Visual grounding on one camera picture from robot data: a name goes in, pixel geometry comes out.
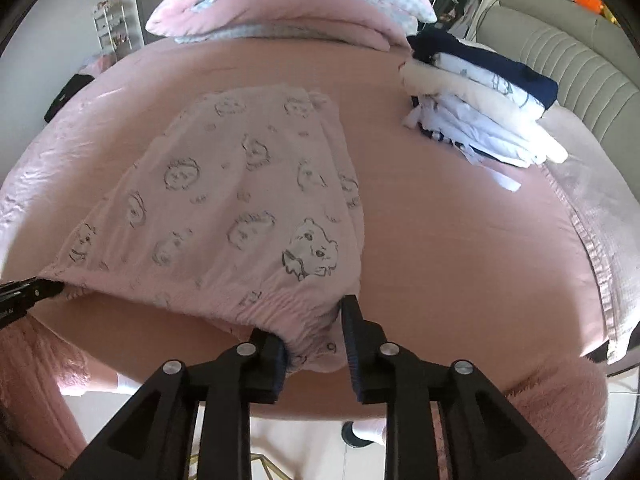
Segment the folded white printed garment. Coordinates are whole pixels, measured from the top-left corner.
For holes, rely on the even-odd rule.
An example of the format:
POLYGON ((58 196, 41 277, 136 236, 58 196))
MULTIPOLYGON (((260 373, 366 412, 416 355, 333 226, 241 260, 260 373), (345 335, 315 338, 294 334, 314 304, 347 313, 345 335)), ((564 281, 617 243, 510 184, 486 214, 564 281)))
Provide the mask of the folded white printed garment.
POLYGON ((486 70, 486 68, 465 61, 463 58, 457 58, 449 53, 435 53, 432 57, 432 64, 440 70, 458 74, 486 88, 497 91, 535 120, 540 119, 546 110, 537 98, 516 84, 512 84, 503 76, 486 70))

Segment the folded pink checkered duvet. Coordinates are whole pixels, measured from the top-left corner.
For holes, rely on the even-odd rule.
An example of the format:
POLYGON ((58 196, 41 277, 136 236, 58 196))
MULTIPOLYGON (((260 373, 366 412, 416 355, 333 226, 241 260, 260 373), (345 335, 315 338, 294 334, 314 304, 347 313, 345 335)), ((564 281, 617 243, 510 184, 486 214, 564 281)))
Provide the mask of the folded pink checkered duvet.
POLYGON ((430 0, 163 0, 145 28, 178 42, 314 38, 386 52, 436 20, 430 0))

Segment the folded white striped garment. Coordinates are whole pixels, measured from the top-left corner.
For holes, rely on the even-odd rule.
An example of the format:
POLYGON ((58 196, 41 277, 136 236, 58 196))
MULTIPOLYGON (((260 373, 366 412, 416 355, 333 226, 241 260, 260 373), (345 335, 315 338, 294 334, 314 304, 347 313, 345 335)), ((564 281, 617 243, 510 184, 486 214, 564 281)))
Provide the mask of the folded white striped garment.
POLYGON ((402 121, 427 138, 456 148, 473 166, 485 170, 502 188, 515 193, 521 183, 488 164, 526 169, 547 160, 535 143, 498 125, 456 96, 413 96, 413 109, 402 121))

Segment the left foot white sock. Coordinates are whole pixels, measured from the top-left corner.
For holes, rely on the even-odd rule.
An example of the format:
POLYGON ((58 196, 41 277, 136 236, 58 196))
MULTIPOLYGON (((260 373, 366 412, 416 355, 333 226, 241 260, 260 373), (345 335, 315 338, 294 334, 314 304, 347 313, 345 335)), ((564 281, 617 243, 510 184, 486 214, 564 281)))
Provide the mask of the left foot white sock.
POLYGON ((126 394, 126 396, 132 396, 139 388, 138 382, 109 367, 94 368, 89 373, 86 385, 87 391, 126 394))

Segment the folded navy garment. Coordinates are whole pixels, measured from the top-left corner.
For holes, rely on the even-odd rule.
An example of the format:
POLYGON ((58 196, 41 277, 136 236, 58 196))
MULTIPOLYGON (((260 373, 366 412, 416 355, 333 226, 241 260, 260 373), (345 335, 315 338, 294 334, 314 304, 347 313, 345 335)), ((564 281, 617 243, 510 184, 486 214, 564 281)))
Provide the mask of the folded navy garment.
POLYGON ((416 35, 407 37, 413 57, 425 63, 433 63, 436 54, 450 54, 455 58, 498 76, 538 99, 546 110, 558 97, 559 86, 551 78, 535 72, 526 64, 477 46, 469 46, 449 32, 438 28, 424 28, 416 35))

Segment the right foot white sock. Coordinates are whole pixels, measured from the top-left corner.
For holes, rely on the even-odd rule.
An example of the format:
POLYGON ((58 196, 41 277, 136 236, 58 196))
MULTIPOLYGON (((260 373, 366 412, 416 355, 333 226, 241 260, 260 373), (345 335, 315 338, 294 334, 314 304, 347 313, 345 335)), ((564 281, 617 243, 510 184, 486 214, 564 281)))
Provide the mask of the right foot white sock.
POLYGON ((386 445, 386 420, 375 418, 344 422, 341 437, 351 448, 366 448, 372 444, 386 445))

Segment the pink fluffy rug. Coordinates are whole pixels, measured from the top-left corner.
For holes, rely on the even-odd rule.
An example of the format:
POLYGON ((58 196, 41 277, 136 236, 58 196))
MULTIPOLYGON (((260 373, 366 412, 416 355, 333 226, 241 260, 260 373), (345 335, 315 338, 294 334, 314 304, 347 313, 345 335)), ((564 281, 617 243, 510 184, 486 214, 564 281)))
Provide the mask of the pink fluffy rug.
POLYGON ((427 479, 585 479, 601 452, 606 381, 584 358, 541 365, 506 391, 458 361, 427 412, 427 479))

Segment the foot white sock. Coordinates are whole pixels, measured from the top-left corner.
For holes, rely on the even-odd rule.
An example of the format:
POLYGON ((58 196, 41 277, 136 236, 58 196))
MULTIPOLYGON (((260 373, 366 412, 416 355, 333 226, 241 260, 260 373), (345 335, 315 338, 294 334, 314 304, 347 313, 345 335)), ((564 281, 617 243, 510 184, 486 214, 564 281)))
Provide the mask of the foot white sock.
POLYGON ((341 437, 351 448, 366 448, 372 444, 386 445, 386 420, 375 418, 344 422, 341 437))
POLYGON ((126 394, 126 396, 132 396, 139 388, 138 382, 109 367, 94 368, 89 373, 86 385, 87 391, 126 394))

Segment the pink bed sheet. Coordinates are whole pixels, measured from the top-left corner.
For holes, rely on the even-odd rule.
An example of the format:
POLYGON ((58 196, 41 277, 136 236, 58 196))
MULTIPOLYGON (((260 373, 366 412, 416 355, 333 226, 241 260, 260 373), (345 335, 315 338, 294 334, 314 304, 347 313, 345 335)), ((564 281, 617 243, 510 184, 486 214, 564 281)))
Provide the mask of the pink bed sheet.
MULTIPOLYGON (((542 364, 600 344, 600 299, 585 249, 537 167, 512 193, 402 121, 402 57, 317 40, 162 40, 78 93, 32 141, 1 188, 1 275, 42 275, 91 209, 175 118, 209 93, 285 86, 338 108, 363 210, 363 315, 421 359, 467 359, 508 390, 542 364)), ((200 364, 238 340, 205 318, 100 292, 43 302, 35 318, 139 380, 170 359, 200 364)), ((282 416, 364 414, 345 365, 298 370, 282 416)))

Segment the white shelf rack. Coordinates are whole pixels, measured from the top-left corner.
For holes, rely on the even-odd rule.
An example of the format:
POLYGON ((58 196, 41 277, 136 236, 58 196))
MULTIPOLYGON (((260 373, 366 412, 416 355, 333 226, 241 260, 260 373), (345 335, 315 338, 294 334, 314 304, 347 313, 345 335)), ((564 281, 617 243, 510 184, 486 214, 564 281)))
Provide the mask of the white shelf rack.
POLYGON ((125 5, 120 0, 104 0, 92 10, 96 40, 102 54, 122 58, 134 50, 125 5))

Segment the folded cream garment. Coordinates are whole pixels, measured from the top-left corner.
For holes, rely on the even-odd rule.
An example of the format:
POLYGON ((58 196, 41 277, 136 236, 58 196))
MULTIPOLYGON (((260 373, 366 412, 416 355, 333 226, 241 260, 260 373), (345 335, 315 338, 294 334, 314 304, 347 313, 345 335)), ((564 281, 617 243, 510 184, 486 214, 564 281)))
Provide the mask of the folded cream garment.
POLYGON ((522 110, 495 89, 489 89, 465 76, 447 72, 425 63, 409 60, 399 69, 402 85, 410 96, 452 98, 453 96, 481 118, 489 119, 518 140, 528 159, 521 167, 542 164, 546 160, 565 162, 567 151, 538 124, 541 114, 522 110))

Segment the pink cartoon print pajama pants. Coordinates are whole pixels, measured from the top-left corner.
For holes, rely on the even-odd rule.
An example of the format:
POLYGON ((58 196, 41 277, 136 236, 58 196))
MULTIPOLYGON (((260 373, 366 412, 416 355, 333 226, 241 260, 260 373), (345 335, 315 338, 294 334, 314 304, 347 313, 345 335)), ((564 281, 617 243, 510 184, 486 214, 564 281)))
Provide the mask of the pink cartoon print pajama pants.
POLYGON ((346 363, 338 303, 359 290, 359 183, 337 105, 285 86, 201 96, 67 237, 42 275, 277 335, 290 370, 346 363))

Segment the black bag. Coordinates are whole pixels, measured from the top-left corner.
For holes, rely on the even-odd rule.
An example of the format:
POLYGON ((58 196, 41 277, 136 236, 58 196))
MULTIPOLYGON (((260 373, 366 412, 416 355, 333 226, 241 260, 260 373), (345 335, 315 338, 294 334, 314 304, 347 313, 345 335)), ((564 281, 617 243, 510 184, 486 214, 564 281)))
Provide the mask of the black bag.
POLYGON ((73 74, 73 77, 66 82, 65 86, 58 92, 58 95, 54 98, 49 106, 47 113, 44 114, 43 120, 48 124, 60 110, 73 99, 76 94, 91 84, 94 81, 94 77, 87 74, 73 74))

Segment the grey padded headboard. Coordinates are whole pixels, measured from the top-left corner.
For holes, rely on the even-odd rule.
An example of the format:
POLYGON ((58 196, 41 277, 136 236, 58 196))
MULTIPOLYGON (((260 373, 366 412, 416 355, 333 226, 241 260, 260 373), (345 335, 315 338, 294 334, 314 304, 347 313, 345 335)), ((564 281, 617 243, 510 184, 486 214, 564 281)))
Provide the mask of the grey padded headboard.
POLYGON ((625 33, 567 0, 483 0, 475 41, 559 85, 556 100, 639 180, 639 57, 625 33))

